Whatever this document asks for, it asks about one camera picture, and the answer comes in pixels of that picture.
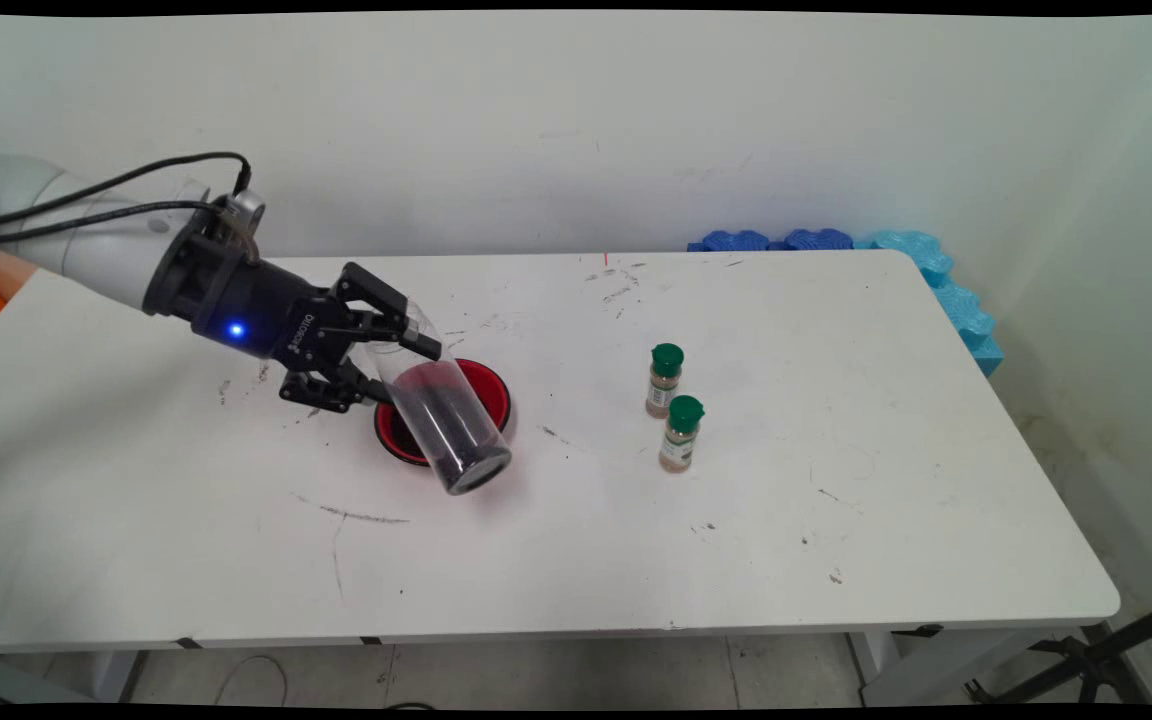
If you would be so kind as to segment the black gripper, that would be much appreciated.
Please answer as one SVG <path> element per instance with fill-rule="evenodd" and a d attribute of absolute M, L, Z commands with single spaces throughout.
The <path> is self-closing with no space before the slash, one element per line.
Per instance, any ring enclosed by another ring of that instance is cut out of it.
<path fill-rule="evenodd" d="M 420 331 L 403 293 L 357 263 L 343 266 L 329 291 L 225 247 L 219 225 L 205 215 L 185 223 L 151 276 L 143 310 L 174 316 L 200 338 L 282 364 L 285 401 L 329 414 L 348 414 L 356 404 L 393 406 L 387 384 L 353 363 L 339 365 L 349 340 L 394 343 L 426 361 L 442 357 L 442 343 Z"/>

